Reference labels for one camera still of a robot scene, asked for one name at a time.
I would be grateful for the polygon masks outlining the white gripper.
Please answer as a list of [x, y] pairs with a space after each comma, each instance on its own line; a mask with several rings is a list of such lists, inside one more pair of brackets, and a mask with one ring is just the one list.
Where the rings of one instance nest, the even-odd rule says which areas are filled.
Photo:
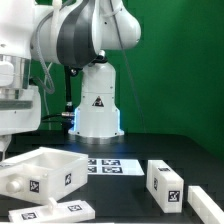
[[0, 98], [0, 154], [2, 159], [10, 145], [10, 134], [36, 130], [41, 119], [41, 99], [37, 86], [19, 92], [18, 99]]

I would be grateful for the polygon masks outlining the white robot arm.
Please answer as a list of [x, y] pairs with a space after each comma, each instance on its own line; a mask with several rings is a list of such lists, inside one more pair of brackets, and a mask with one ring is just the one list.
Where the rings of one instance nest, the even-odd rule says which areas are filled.
[[55, 91], [52, 80], [29, 82], [32, 60], [84, 72], [71, 135], [98, 144], [121, 139], [115, 69], [105, 52], [133, 48], [140, 37], [140, 24], [122, 0], [0, 0], [0, 158], [14, 134], [39, 127], [39, 90]]

